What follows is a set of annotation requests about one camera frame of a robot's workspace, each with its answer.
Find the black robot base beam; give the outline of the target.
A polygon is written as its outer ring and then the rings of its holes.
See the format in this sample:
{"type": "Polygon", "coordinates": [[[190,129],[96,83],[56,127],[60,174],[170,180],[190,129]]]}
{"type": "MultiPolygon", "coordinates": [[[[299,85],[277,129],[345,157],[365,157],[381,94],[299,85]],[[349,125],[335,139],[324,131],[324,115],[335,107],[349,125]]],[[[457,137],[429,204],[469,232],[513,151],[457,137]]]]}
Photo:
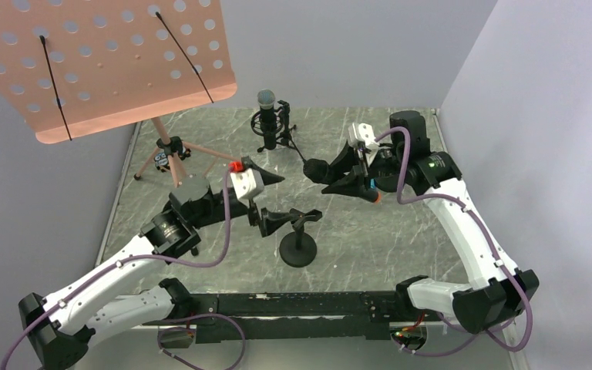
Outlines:
{"type": "Polygon", "coordinates": [[[161,325],[193,327],[198,344],[238,339],[350,338],[388,340],[424,318],[400,291],[193,294],[176,278],[159,283],[170,302],[161,325]]]}

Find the black shock mount tripod stand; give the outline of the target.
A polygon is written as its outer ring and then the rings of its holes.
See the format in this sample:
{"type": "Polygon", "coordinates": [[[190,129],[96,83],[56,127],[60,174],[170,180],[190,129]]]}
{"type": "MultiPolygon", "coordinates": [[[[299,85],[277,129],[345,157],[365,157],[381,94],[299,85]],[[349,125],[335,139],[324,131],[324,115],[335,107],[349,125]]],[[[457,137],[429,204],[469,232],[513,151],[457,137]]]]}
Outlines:
{"type": "Polygon", "coordinates": [[[301,162],[305,163],[306,159],[292,136],[297,127],[290,124],[291,105],[287,101],[276,100],[270,89],[262,89],[257,93],[257,103],[259,110],[250,121],[252,132],[263,140],[263,145],[257,148],[257,152],[275,150],[280,145],[295,150],[301,162]]]}

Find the black microphone orange end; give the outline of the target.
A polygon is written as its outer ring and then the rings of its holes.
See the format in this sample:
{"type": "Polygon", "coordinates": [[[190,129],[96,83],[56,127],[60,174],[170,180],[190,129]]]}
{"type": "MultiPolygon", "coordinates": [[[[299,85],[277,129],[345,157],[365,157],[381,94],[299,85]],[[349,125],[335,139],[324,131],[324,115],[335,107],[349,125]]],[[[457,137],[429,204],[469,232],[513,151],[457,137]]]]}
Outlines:
{"type": "MultiPolygon", "coordinates": [[[[328,179],[327,171],[328,165],[324,160],[310,159],[306,160],[303,166],[304,175],[311,180],[313,183],[323,184],[325,186],[333,183],[340,179],[328,179]]],[[[367,176],[365,175],[366,183],[369,185],[367,176]]],[[[373,190],[372,197],[355,197],[358,199],[366,200],[370,203],[378,203],[381,199],[381,195],[377,190],[373,190]]]]}

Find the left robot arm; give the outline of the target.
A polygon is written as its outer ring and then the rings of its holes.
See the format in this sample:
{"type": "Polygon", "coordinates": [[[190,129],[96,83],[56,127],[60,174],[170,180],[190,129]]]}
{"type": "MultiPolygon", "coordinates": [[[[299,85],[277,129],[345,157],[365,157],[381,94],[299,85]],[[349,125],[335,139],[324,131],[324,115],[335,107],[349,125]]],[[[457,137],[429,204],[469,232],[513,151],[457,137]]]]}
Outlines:
{"type": "Polygon", "coordinates": [[[110,259],[79,280],[47,295],[31,293],[18,304],[23,336],[44,369],[68,369],[101,341],[137,325],[178,321],[197,312],[198,303],[176,278],[126,299],[135,282],[170,264],[185,265],[197,255],[198,230],[246,216],[262,236],[290,221],[289,213],[258,209],[254,198],[282,176],[249,157],[230,163],[222,188],[213,192],[206,177],[190,175],[173,189],[163,210],[110,259]]]}

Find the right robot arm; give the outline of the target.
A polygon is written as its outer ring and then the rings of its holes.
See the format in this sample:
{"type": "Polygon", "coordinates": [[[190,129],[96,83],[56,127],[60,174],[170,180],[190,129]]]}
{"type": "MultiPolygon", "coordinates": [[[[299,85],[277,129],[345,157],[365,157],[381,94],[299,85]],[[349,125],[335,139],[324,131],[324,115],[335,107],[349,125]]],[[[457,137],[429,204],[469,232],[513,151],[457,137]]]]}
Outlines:
{"type": "Polygon", "coordinates": [[[426,120],[404,110],[388,118],[390,143],[381,144],[371,125],[354,123],[346,144],[331,162],[307,160],[307,178],[323,193],[378,200],[380,191],[400,194],[404,186],[433,212],[465,268],[466,284],[417,276],[396,288],[405,308],[436,311],[480,334],[521,315],[539,287],[531,271],[522,271],[484,224],[452,157],[433,151],[426,120]]]}

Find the black microphone silver grille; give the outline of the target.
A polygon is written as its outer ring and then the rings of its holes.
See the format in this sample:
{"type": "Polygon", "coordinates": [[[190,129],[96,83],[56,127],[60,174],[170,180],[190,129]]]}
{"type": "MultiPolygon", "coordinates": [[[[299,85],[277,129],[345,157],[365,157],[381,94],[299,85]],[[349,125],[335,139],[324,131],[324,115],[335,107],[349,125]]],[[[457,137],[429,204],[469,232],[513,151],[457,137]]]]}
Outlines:
{"type": "Polygon", "coordinates": [[[257,94],[257,102],[260,108],[258,122],[264,141],[264,145],[258,148],[257,152],[262,153],[264,150],[273,150],[277,146],[276,132],[278,125],[274,110],[275,94],[269,89],[262,89],[257,94]]]}

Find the black round-base mic stand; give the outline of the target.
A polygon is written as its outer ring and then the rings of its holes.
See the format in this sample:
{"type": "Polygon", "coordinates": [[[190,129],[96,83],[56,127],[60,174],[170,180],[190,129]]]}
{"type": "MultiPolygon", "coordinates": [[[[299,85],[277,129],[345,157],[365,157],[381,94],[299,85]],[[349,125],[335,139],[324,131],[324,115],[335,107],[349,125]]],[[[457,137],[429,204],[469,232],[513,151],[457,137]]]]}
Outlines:
{"type": "Polygon", "coordinates": [[[307,222],[319,221],[323,213],[316,209],[307,213],[291,209],[289,215],[293,231],[284,236],[278,251],[288,266],[306,267],[316,258],[318,249],[315,239],[305,232],[304,226],[307,222]]]}

